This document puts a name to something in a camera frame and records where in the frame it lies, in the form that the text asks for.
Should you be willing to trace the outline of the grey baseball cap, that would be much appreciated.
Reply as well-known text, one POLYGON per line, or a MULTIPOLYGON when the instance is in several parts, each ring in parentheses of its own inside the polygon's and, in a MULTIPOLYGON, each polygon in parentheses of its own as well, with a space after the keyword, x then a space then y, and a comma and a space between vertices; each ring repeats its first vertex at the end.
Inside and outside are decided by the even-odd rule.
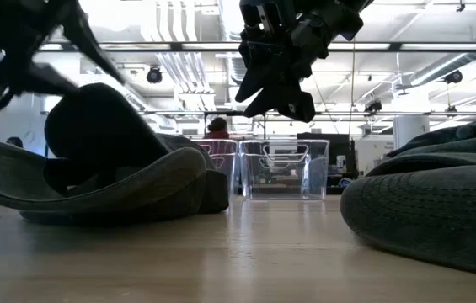
POLYGON ((229 206, 227 177, 202 147, 154 132, 102 83, 62 98, 44 133, 49 157, 0 142, 0 205, 27 221, 128 225, 229 206))
POLYGON ((375 247, 476 273, 476 165, 367 175, 344 190, 340 213, 375 247))
POLYGON ((416 136, 389 152, 368 175, 476 165, 476 121, 416 136))

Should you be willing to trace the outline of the black computer monitor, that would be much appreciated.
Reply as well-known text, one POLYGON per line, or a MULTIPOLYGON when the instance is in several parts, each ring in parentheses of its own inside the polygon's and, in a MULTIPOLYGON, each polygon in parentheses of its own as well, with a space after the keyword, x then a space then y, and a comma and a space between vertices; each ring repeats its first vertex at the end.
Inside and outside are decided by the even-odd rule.
POLYGON ((355 144, 350 140, 348 135, 341 134, 315 134, 315 133, 300 133, 297 135, 298 140, 324 140, 329 141, 329 160, 328 160, 328 175, 348 174, 350 178, 357 178, 358 171, 355 156, 355 144), (345 157, 346 170, 338 168, 337 157, 345 157))

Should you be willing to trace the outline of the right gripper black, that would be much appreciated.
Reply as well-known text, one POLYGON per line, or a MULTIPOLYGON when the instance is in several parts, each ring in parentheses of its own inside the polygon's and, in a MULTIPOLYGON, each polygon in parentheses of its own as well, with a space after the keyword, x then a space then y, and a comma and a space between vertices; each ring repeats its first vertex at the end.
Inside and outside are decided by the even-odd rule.
POLYGON ((374 0, 240 0, 244 21, 242 44, 315 46, 315 52, 270 52, 244 47, 239 50, 247 72, 235 96, 242 103, 261 91, 244 110, 245 117, 278 114, 308 123, 316 109, 310 93, 296 86, 271 85, 276 80, 301 80, 312 74, 311 65, 326 58, 325 48, 338 36, 350 41, 364 22, 360 13, 374 0))

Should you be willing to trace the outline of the white round pillar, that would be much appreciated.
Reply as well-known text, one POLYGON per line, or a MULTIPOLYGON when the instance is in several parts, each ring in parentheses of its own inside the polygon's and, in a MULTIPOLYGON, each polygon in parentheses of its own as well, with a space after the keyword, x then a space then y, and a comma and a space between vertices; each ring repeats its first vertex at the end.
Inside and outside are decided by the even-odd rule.
POLYGON ((401 115, 393 118, 393 139, 396 149, 430 131, 430 121, 424 115, 401 115))

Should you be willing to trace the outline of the black overhead frame bar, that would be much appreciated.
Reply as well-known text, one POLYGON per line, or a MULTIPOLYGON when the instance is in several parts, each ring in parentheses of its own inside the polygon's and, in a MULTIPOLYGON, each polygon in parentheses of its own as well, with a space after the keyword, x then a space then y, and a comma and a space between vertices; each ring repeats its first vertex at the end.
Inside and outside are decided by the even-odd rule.
MULTIPOLYGON (((270 52, 277 51, 319 51, 315 46, 284 46, 277 44, 254 43, 242 44, 240 42, 108 42, 99 44, 102 51, 107 52, 237 52, 244 47, 251 49, 264 49, 270 52)), ((335 52, 366 52, 366 53, 402 53, 402 52, 426 52, 426 53, 476 53, 476 42, 333 42, 325 50, 328 53, 335 52)))

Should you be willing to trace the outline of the clear plastic bin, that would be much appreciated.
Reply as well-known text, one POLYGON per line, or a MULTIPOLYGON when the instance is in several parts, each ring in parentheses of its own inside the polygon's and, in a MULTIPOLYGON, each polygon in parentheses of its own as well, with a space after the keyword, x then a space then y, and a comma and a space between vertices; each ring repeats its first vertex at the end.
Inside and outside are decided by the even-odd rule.
POLYGON ((326 195, 327 140, 246 140, 239 143, 238 155, 245 199, 321 200, 326 195))
POLYGON ((210 156, 216 170, 227 176, 228 195, 234 196, 238 166, 238 142, 230 139, 201 139, 194 142, 210 156))

